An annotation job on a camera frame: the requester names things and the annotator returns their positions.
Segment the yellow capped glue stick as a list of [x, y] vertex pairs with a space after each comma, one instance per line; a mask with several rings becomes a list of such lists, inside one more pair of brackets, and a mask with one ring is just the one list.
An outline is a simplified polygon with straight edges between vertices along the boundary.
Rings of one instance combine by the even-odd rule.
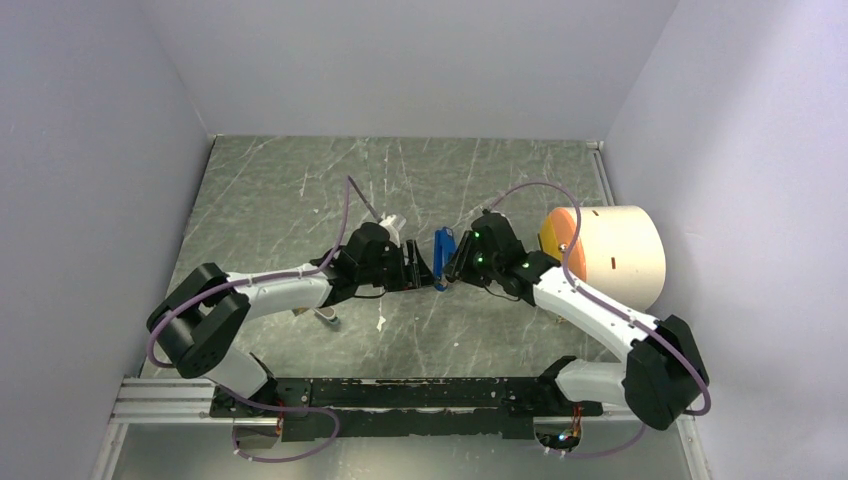
[[325, 325], [329, 327], [338, 327], [341, 323], [338, 315], [335, 312], [333, 307], [323, 307], [323, 308], [296, 308], [292, 309], [291, 312], [295, 316], [304, 315], [309, 313], [314, 318], [318, 319]]

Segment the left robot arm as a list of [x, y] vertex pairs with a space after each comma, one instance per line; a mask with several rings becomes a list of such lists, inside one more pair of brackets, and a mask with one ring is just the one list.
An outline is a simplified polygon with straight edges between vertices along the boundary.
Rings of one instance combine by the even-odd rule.
[[295, 268], [238, 274], [205, 263], [150, 314], [146, 326], [181, 377], [208, 379], [236, 394], [249, 414], [261, 416], [280, 406], [278, 383], [254, 355], [234, 347], [245, 322], [333, 307], [364, 286], [394, 293], [434, 281], [415, 241], [398, 243], [386, 226], [365, 222], [346, 243]]

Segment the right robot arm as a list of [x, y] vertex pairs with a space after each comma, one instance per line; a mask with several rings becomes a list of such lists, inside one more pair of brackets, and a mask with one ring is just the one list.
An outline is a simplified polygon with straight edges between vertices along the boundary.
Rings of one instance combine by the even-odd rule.
[[561, 261], [525, 249], [510, 221], [486, 210], [466, 230], [445, 268], [448, 281], [505, 293], [565, 318], [616, 360], [565, 359], [541, 375], [542, 406], [565, 413], [578, 402], [628, 408], [645, 425], [665, 430], [683, 414], [709, 412], [709, 375], [690, 326], [660, 320], [578, 280]]

